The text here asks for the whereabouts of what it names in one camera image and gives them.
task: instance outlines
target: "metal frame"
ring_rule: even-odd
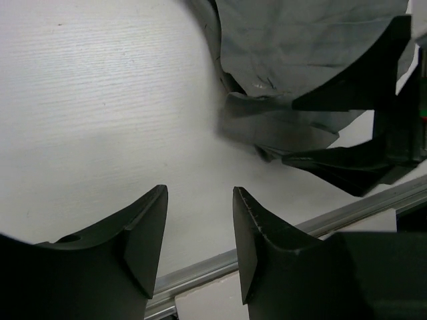
[[[387,209],[399,215],[427,201],[427,175],[392,187],[345,207],[296,225],[314,237],[321,237]],[[145,320],[160,320],[176,314],[175,297],[238,270],[236,250],[157,278],[154,296],[147,304]]]

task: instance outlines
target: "gray plastic sheet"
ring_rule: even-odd
[[[280,110],[231,92],[224,134],[276,155],[323,149],[363,111],[293,111],[292,101],[319,87],[363,55],[407,0],[216,0],[220,63],[248,97],[280,96]],[[414,44],[399,62],[409,68]]]

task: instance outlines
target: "black molded piece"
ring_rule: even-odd
[[[377,97],[368,95],[371,104],[366,105],[375,109],[372,140],[354,147],[292,153],[282,157],[282,163],[313,173],[358,197],[367,194],[380,183],[392,184],[411,172],[426,159],[426,128],[420,116],[421,106],[425,103],[421,101],[424,99],[421,84],[424,74],[422,70],[426,63],[425,52],[420,49],[418,65],[397,96],[394,93],[395,88],[389,86],[388,89],[382,86]],[[369,63],[365,64],[365,69],[369,69]],[[322,95],[322,91],[314,94],[314,97],[319,95]]]
[[[397,214],[398,232],[427,232],[427,203]]]
[[[300,111],[390,110],[395,105],[397,66],[411,39],[411,16],[393,18],[358,60],[313,91],[295,99]]]
[[[427,234],[336,233],[325,241],[234,189],[250,320],[426,319]]]
[[[167,211],[159,185],[56,243],[0,235],[0,319],[141,320],[153,297]]]

